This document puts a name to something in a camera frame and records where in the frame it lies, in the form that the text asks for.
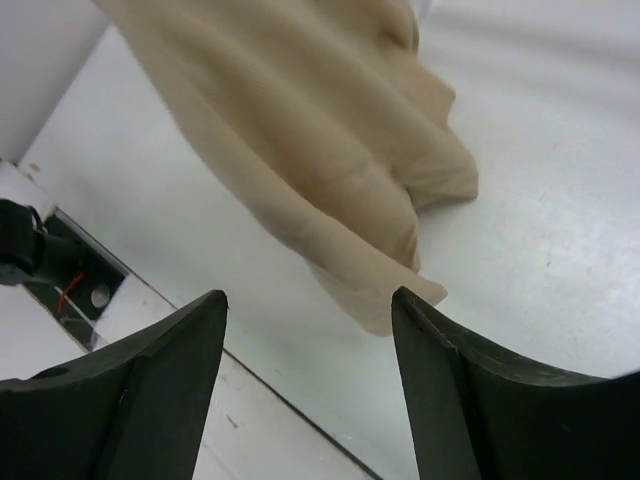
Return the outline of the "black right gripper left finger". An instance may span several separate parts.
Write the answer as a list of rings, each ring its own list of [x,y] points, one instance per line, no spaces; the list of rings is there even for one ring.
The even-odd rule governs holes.
[[[90,354],[2,381],[2,478],[192,478],[227,312],[214,290]]]

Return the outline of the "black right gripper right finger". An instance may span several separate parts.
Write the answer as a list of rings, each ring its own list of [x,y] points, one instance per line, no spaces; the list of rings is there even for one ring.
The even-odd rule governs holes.
[[[566,371],[455,323],[406,288],[392,328],[423,479],[635,479],[639,376]]]

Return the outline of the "beige t shirt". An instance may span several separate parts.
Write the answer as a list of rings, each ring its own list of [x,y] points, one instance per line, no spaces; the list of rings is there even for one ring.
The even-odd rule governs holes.
[[[431,303],[420,208],[471,200],[454,90],[418,57],[406,1],[103,1],[181,133],[366,332],[393,293]]]

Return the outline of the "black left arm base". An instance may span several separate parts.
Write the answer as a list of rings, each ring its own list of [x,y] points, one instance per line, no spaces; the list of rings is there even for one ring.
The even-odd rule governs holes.
[[[1,283],[24,286],[85,351],[104,344],[96,325],[125,277],[59,215],[1,201]]]

